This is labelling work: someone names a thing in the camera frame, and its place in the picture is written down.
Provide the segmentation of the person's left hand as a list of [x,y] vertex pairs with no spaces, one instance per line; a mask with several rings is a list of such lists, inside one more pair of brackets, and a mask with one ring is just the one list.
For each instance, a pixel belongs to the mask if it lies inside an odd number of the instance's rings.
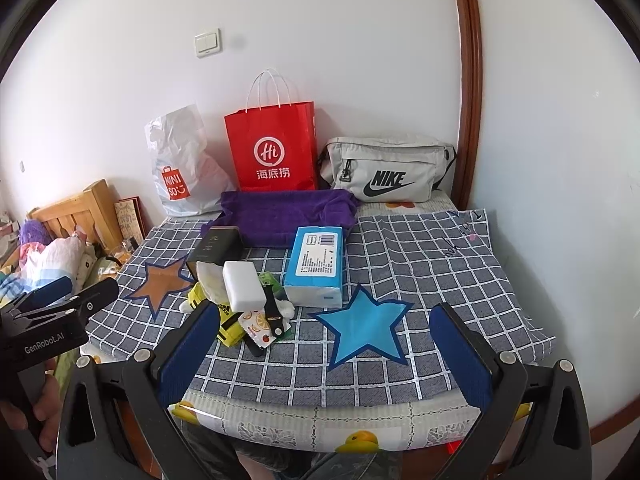
[[[58,381],[53,375],[56,359],[44,362],[44,383],[40,398],[32,407],[35,418],[43,423],[39,443],[43,451],[53,452],[58,438],[58,425],[61,416],[61,398]],[[11,430],[26,430],[28,422],[23,412],[8,402],[1,401],[1,413]]]

